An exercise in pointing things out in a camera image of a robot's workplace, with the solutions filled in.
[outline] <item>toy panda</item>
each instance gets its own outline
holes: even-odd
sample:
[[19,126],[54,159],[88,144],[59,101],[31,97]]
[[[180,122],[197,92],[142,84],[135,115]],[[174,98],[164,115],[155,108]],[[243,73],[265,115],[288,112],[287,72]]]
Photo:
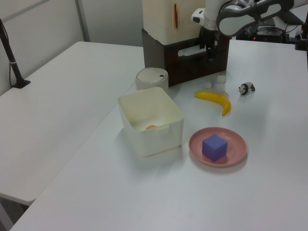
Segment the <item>toy panda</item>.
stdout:
[[241,95],[246,95],[247,92],[249,91],[249,89],[251,91],[255,91],[255,87],[251,82],[247,82],[247,83],[243,83],[240,87],[239,87],[239,92]]

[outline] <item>white storage box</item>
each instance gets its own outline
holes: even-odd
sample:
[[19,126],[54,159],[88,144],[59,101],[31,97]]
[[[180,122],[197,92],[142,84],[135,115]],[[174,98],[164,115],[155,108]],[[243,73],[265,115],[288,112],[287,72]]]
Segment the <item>white storage box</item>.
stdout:
[[[118,98],[125,134],[138,155],[179,146],[184,115],[162,88],[139,90]],[[157,127],[146,129],[150,125]]]
[[143,27],[163,45],[197,38],[201,26],[191,21],[205,0],[142,0]]

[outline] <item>toy banana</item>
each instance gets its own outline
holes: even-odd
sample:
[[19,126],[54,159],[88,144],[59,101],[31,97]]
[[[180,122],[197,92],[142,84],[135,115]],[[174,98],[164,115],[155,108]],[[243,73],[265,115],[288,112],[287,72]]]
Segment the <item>toy banana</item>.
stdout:
[[228,100],[228,98],[222,94],[206,91],[206,90],[200,90],[194,93],[195,97],[203,99],[203,100],[210,100],[214,101],[216,103],[219,103],[223,107],[222,115],[226,115],[228,111],[231,109],[231,103]]

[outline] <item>orange object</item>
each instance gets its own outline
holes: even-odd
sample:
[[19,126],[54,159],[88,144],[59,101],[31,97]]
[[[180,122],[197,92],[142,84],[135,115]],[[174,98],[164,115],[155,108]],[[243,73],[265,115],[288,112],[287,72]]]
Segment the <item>orange object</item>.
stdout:
[[150,125],[150,126],[148,126],[146,129],[151,129],[151,128],[155,128],[155,127],[157,127],[157,126],[155,126],[155,125]]

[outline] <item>blue block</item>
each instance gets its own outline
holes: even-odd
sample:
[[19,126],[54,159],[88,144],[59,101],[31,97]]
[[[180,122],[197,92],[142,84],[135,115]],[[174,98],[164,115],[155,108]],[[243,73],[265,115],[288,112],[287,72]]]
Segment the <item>blue block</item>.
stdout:
[[215,162],[227,154],[228,142],[214,134],[202,141],[202,153]]

